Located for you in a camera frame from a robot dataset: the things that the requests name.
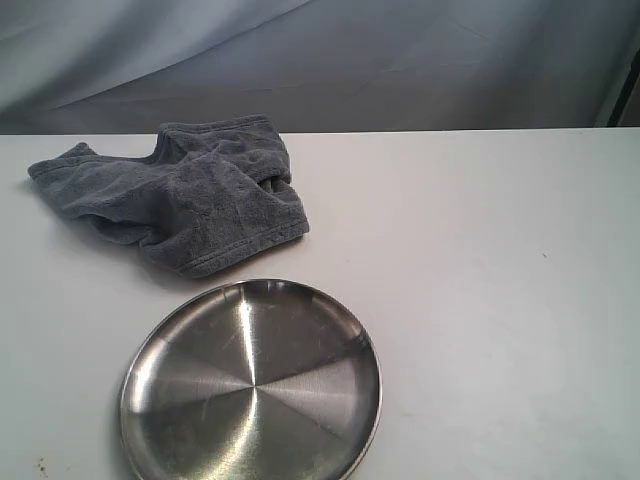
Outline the grey-blue fleece towel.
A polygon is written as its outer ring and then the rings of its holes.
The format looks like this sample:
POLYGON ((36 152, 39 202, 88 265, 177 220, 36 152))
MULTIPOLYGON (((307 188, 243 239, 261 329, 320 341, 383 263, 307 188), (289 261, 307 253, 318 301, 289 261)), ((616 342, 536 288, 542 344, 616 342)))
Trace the grey-blue fleece towel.
POLYGON ((145 157, 102 155, 80 142, 28 174, 63 218, 191 279, 310 230, 286 146, 263 115, 165 123, 145 157))

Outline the round stainless steel plate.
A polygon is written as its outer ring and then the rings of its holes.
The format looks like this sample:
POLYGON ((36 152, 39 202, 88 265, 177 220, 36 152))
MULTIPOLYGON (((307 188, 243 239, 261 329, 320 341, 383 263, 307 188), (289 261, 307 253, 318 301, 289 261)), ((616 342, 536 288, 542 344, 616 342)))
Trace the round stainless steel plate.
POLYGON ((358 318, 313 287, 252 279, 152 330, 123 378, 119 436, 139 479, 346 479, 381 409, 358 318))

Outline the grey backdrop cloth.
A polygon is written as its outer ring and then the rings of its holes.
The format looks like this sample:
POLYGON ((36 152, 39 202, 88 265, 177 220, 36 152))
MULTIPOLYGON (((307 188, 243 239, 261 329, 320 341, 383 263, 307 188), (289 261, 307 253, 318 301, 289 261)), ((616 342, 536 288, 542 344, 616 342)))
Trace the grey backdrop cloth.
POLYGON ((635 1, 5 1, 1 129, 588 127, 638 46, 635 1))

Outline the black backdrop stand pole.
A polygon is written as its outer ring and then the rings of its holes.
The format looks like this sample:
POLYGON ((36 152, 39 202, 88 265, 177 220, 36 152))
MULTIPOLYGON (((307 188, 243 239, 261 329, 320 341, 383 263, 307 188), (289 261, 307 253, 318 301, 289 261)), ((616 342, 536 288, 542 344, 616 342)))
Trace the black backdrop stand pole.
POLYGON ((617 127, 620 124, 621 118, 623 117, 639 78, 639 56, 640 52, 636 51, 623 85, 616 98, 614 107, 607 120, 607 127, 617 127))

